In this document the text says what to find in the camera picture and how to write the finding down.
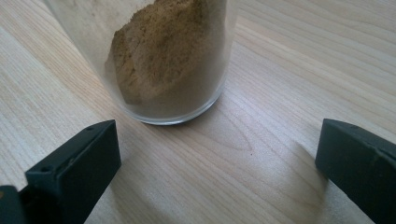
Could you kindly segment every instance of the wooden surface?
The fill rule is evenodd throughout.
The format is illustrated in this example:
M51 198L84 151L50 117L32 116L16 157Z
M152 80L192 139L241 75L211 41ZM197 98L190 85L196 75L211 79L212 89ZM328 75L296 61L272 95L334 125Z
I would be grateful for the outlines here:
M44 4L0 4L0 185L115 119L123 165L87 223L371 223L315 168L324 118L396 142L396 2L242 0L226 89L201 117L119 110Z

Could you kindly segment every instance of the glass jar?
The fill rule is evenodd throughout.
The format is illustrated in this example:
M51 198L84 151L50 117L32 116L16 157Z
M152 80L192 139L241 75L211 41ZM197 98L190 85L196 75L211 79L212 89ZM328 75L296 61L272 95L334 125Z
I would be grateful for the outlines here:
M176 124L219 98L235 0L45 0L119 106Z

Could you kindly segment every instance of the brown powder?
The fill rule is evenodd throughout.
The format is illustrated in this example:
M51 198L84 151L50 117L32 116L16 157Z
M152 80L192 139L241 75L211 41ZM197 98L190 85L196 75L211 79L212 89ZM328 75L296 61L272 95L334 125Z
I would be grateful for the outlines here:
M134 112L180 116L211 97L224 66L225 3L156 0L114 34L106 69Z

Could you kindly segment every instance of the jar base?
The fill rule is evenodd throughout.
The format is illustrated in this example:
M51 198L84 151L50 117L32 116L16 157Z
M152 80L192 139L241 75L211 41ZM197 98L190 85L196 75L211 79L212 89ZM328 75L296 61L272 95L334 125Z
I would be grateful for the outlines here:
M132 113L130 110L125 109L128 114L130 114L134 119L137 119L141 122L147 123L147 124L153 124L153 125L175 125L179 123L186 122L191 119L195 119L196 117L200 116L204 112L206 112L207 109L210 108L221 96L221 93L223 91L223 87L219 88L215 94L206 102L206 104L200 106L199 108L191 111L188 114L185 114L183 116L178 116L178 117L173 117L173 118L166 118L166 119L153 119L153 118L147 118L143 116L136 115Z

